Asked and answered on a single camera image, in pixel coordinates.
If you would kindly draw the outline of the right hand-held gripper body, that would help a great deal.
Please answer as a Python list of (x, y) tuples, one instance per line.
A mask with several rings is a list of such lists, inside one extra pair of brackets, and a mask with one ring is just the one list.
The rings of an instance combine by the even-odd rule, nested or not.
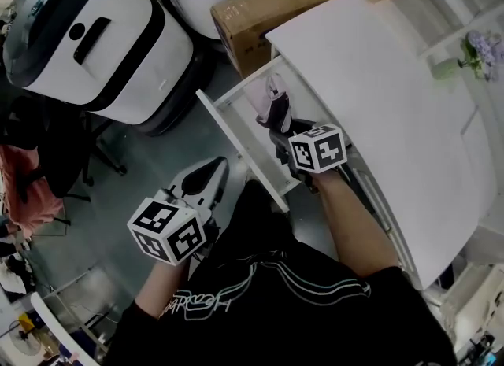
[(291, 176), (317, 192), (312, 175), (336, 170), (347, 162), (343, 131), (334, 124), (291, 122), (286, 133), (269, 130), (276, 157)]

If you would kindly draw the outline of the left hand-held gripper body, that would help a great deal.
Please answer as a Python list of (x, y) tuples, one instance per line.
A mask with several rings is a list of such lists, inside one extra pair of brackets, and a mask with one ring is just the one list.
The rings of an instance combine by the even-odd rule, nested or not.
[(175, 266), (193, 253), (205, 256), (220, 228), (213, 211), (198, 213), (195, 194), (172, 194), (169, 186), (145, 198), (127, 226), (144, 254)]

